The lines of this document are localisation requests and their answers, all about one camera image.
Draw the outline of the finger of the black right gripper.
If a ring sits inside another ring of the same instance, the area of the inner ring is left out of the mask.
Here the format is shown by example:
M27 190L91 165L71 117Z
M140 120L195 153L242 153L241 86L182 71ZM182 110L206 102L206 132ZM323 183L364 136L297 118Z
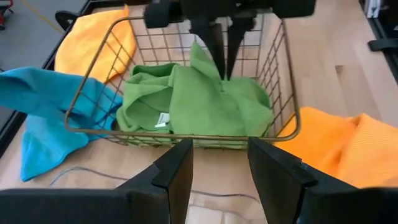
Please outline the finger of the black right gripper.
M197 35L205 43L218 69L220 78L224 78L224 42L221 24L206 18L193 19L190 23L190 33Z
M226 67L226 77L228 80L232 76L239 46L244 39L244 35L255 26L255 18L253 17L232 17L231 20L232 24L228 27L228 56Z

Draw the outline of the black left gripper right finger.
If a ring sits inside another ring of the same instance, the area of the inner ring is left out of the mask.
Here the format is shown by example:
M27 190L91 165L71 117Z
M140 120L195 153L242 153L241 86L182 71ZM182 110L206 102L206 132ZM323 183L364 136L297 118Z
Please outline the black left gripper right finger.
M268 223L397 223L397 189L359 189L259 138L248 161Z

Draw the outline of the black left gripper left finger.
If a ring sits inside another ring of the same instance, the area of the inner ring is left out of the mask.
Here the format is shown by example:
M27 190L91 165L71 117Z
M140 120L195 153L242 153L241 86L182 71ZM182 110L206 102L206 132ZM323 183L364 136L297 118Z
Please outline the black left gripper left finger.
M180 141L115 189L1 191L1 223L185 223L193 142Z

